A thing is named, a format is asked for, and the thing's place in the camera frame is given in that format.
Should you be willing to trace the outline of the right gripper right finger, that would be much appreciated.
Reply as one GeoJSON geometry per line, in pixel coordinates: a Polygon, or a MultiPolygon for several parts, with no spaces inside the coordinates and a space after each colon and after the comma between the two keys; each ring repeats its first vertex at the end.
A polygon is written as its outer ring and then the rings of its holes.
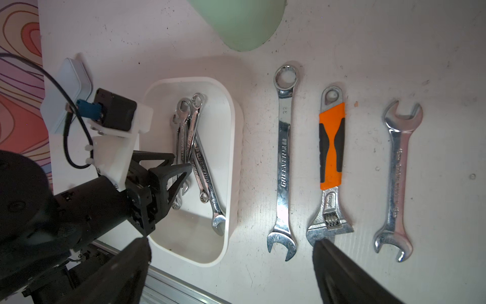
{"type": "Polygon", "coordinates": [[[313,266],[324,303],[401,303],[328,239],[315,243],[313,266]]]}

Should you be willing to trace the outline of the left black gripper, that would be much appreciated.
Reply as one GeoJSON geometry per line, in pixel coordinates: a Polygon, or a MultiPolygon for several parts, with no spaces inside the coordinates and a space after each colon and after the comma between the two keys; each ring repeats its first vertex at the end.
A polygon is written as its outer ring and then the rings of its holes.
{"type": "Polygon", "coordinates": [[[191,165],[176,164],[172,153],[133,152],[125,192],[132,208],[129,222],[143,236],[168,215],[191,172],[191,165]]]}

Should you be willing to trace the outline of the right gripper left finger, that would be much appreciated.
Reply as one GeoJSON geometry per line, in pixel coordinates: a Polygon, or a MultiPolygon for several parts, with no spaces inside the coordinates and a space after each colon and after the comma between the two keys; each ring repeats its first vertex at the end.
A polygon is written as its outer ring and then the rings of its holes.
{"type": "Polygon", "coordinates": [[[150,262],[148,239],[137,238],[58,302],[139,303],[150,262]]]}

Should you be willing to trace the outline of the white plastic storage box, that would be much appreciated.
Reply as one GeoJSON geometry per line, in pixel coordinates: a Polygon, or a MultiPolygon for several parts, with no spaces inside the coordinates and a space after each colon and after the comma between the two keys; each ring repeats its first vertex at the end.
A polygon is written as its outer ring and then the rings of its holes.
{"type": "Polygon", "coordinates": [[[149,235],[151,245],[186,262],[212,267],[227,252],[237,225],[240,169],[242,160],[243,114],[226,87],[210,77],[163,79],[146,91],[143,103],[154,110],[151,129],[140,136],[140,149],[170,152],[173,132],[170,120],[182,98],[196,93],[205,97],[197,132],[216,195],[225,212],[226,224],[219,236],[211,226],[212,210],[199,200],[195,178],[182,198],[182,208],[170,211],[149,235]]]}

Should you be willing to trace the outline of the orange handle adjustable wrench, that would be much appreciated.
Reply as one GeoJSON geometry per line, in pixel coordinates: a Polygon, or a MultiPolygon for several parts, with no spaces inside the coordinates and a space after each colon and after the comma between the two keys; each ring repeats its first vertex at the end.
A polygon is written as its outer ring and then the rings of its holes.
{"type": "Polygon", "coordinates": [[[338,86],[329,86],[321,94],[319,114],[320,208],[307,228],[310,245],[323,239],[333,242],[336,235],[352,233],[339,203],[344,161],[346,107],[338,86]]]}

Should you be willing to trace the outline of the silver double open-end wrench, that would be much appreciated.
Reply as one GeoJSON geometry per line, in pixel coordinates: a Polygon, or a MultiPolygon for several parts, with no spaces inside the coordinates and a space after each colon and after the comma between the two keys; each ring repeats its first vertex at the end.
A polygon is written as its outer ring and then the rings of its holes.
{"type": "Polygon", "coordinates": [[[384,245],[398,249],[397,262],[405,262],[413,253],[413,246],[404,227],[406,172],[410,137],[423,120],[423,108],[416,104],[410,115],[399,115],[399,101],[393,101],[383,115],[391,137],[391,163],[388,182],[387,216],[384,225],[375,233],[374,250],[384,245]]]}

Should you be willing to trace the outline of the large silver combination wrench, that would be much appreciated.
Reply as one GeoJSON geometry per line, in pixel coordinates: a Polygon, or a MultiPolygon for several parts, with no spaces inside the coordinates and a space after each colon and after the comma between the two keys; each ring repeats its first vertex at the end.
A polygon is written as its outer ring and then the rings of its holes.
{"type": "Polygon", "coordinates": [[[297,252],[289,224],[289,201],[292,100],[298,79],[298,71],[292,65],[279,67],[273,78],[278,96],[277,215],[275,225],[267,236],[267,248],[271,252],[275,244],[284,246],[287,262],[297,252]]]}

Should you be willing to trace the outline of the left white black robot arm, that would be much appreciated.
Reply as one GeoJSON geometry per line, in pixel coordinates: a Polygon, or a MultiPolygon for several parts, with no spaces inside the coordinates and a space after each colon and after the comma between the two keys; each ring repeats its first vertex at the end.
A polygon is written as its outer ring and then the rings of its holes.
{"type": "Polygon", "coordinates": [[[125,221],[150,235],[192,171],[174,159],[171,153],[135,151],[124,190],[99,176],[54,195],[37,163],[1,152],[1,297],[125,221]]]}

